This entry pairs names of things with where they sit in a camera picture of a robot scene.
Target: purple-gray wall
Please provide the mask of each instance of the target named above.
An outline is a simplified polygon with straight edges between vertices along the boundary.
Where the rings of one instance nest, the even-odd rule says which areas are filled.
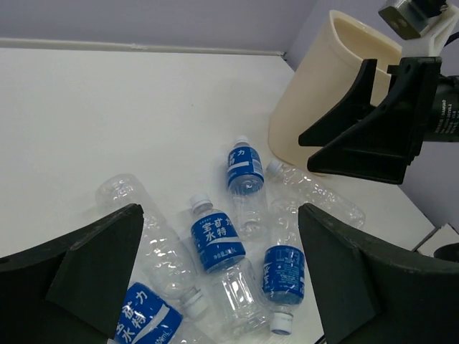
[[[286,51],[316,0],[3,0],[0,37]]]
[[[384,2],[320,0],[288,50],[288,63],[293,69],[299,65],[331,9],[346,12],[402,43],[377,13]],[[459,75],[459,41],[446,47],[442,57],[443,74]],[[459,229],[459,178],[456,175],[459,175],[459,144],[424,143],[420,156],[408,168],[401,188],[435,226],[449,222]]]

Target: cream-colored bin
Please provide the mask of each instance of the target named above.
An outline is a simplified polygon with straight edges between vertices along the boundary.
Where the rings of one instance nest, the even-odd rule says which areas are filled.
[[[306,168],[320,147],[300,147],[298,136],[325,115],[352,86],[363,59],[378,59],[372,104],[387,95],[388,65],[398,65],[398,43],[340,11],[330,11],[270,119],[271,151]]]

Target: table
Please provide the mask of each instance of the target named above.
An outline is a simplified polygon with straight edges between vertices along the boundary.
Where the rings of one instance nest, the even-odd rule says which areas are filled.
[[[94,191],[133,173],[165,216],[206,191],[228,207],[224,162],[247,135],[262,161],[271,112],[293,76],[280,57],[0,49],[0,257],[85,226]],[[366,213],[365,231],[412,249],[433,225],[397,186],[324,182]],[[241,343],[313,344],[323,334],[306,280],[293,334]]]

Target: bottle body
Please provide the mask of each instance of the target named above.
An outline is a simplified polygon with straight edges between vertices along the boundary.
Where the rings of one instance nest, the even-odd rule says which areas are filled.
[[[286,194],[285,189],[288,189],[302,204],[312,203],[357,229],[364,226],[365,214],[358,206],[338,195],[334,190],[325,187],[310,173],[274,160],[268,165],[267,176],[274,184],[287,186],[283,188],[284,195]]]
[[[247,258],[212,275],[212,293],[224,318],[226,335],[238,338],[267,325],[270,312]]]
[[[244,137],[229,152],[227,181],[241,239],[262,238],[268,231],[265,179],[260,156]]]
[[[245,257],[245,248],[228,215],[214,209],[207,195],[197,196],[203,200],[201,204],[192,202],[191,237],[204,270],[218,272],[240,262]]]
[[[112,177],[96,192],[96,202],[111,211],[130,203],[142,205],[143,232],[136,263],[158,295],[179,300],[188,316],[199,316],[207,304],[196,286],[197,271],[191,254],[142,183],[130,174]]]
[[[134,281],[126,293],[115,343],[214,344],[155,292]]]
[[[271,204],[271,247],[265,253],[262,288],[273,304],[271,332],[290,335],[293,309],[304,298],[305,257],[298,230],[297,199],[280,198]]]

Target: bottle cap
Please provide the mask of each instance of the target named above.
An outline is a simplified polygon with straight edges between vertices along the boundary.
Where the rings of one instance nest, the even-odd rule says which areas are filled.
[[[207,193],[198,193],[189,199],[193,211],[203,204],[212,204]]]
[[[204,298],[201,290],[198,291],[191,299],[184,303],[185,313],[191,318],[196,319],[208,307],[207,301]]]
[[[274,313],[270,323],[270,330],[276,335],[291,335],[293,327],[293,315]]]
[[[239,143],[249,144],[249,139],[247,138],[247,136],[244,135],[237,136],[235,140],[235,145],[238,145]]]
[[[266,166],[266,171],[275,176],[277,172],[279,172],[282,165],[282,161],[279,161],[278,159],[272,159],[268,166]]]

